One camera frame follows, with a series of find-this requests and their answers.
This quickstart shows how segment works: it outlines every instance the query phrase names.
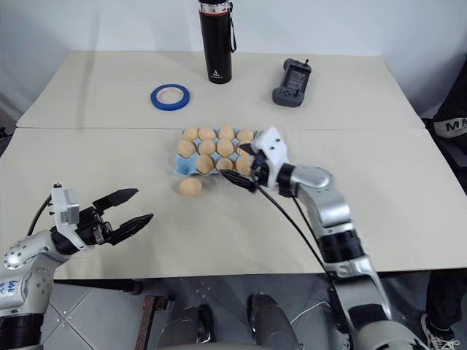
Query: painter's tape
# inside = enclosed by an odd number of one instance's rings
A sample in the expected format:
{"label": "painter's tape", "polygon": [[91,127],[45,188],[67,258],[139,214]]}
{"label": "painter's tape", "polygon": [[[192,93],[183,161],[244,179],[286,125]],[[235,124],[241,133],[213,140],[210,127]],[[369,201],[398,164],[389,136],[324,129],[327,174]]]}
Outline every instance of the painter's tape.
{"label": "painter's tape", "polygon": [[[167,91],[173,90],[180,92],[182,94],[182,99],[174,104],[165,104],[162,102],[161,96]],[[188,102],[190,102],[190,93],[185,86],[178,84],[165,84],[159,86],[151,93],[151,102],[154,107],[162,109],[163,111],[176,111],[177,109],[185,107]]]}

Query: black remote controller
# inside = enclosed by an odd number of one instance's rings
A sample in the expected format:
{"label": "black remote controller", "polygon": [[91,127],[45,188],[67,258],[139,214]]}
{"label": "black remote controller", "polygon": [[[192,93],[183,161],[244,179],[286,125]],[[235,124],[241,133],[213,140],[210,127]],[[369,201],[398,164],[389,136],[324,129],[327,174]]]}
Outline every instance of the black remote controller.
{"label": "black remote controller", "polygon": [[284,62],[285,74],[279,87],[272,90],[272,101],[286,107],[298,107],[305,97],[306,84],[312,73],[312,67],[288,58]]}

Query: black water bottle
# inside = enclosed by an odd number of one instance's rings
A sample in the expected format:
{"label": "black water bottle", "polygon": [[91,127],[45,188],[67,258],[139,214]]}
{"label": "black water bottle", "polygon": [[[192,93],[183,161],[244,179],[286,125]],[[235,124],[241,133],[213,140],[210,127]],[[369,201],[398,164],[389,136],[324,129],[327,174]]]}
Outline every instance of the black water bottle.
{"label": "black water bottle", "polygon": [[232,8],[231,1],[199,0],[207,76],[215,84],[224,84],[232,79],[231,54],[236,49]]}

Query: black cable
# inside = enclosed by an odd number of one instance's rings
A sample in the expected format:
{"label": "black cable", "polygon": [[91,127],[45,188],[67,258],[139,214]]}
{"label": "black cable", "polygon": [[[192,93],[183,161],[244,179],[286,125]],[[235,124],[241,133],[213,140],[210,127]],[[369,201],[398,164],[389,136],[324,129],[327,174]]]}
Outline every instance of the black cable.
{"label": "black cable", "polygon": [[41,216],[42,212],[44,211],[45,207],[48,205],[48,203],[52,200],[52,195],[49,195],[45,202],[40,206],[39,210],[37,211],[36,215],[32,219],[31,225],[29,226],[28,234],[27,236],[32,235],[34,228],[36,227],[37,220],[39,220],[39,217]]}
{"label": "black cable", "polygon": [[298,211],[299,211],[300,214],[301,214],[301,217],[304,218],[304,221],[305,221],[305,223],[306,223],[306,226],[308,226],[309,232],[312,234],[312,237],[313,237],[313,239],[314,239],[314,242],[316,243],[316,245],[318,245],[318,240],[316,239],[316,236],[314,235],[314,231],[313,231],[313,229],[312,229],[312,226],[310,225],[308,219],[306,218],[304,211],[301,209],[301,206],[300,206],[300,204],[298,203],[297,198],[292,197],[292,199],[293,199],[293,201],[295,202],[295,205],[297,206]]}
{"label": "black cable", "polygon": [[313,246],[308,242],[308,239],[306,239],[304,233],[302,232],[302,230],[300,230],[300,227],[297,226],[297,224],[295,223],[295,221],[293,221],[293,219],[289,216],[289,214],[287,214],[287,212],[280,206],[280,204],[278,204],[276,202],[276,200],[274,200],[274,198],[272,198],[265,190],[263,190],[263,188],[261,188],[261,186],[258,185],[258,190],[266,197],[269,199],[269,201],[271,203],[273,203],[276,208],[279,209],[279,211],[287,218],[287,220],[289,220],[289,222],[292,224],[292,226],[298,231],[298,233],[300,233],[300,236],[303,238],[303,240],[305,241],[305,244],[308,246],[308,248],[312,251],[314,257],[316,258],[316,260],[319,262],[321,268],[323,269],[323,271],[325,273],[326,272],[326,269],[324,268],[324,264],[323,262],[321,261],[320,257],[318,256],[318,254],[316,253],[316,251],[314,250]]}

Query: metal floor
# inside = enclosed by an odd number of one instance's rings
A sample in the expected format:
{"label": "metal floor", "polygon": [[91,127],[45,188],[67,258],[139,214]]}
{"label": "metal floor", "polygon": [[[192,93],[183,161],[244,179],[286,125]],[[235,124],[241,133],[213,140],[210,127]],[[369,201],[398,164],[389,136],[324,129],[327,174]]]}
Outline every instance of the metal floor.
{"label": "metal floor", "polygon": [[[393,303],[395,319],[421,336],[427,273],[408,273],[383,280]],[[207,303],[215,316],[218,341],[253,343],[247,322],[247,298],[253,292],[272,295],[292,319],[327,300],[326,283],[318,275],[219,276],[154,279],[144,282],[141,295],[106,289],[56,284],[45,315],[45,350],[134,349],[145,295],[176,298],[177,308]],[[456,337],[467,344],[467,298],[464,318],[455,325]],[[156,312],[148,349],[155,349],[169,313]],[[332,327],[326,306],[318,306],[294,323],[305,349],[345,349],[346,337]]]}

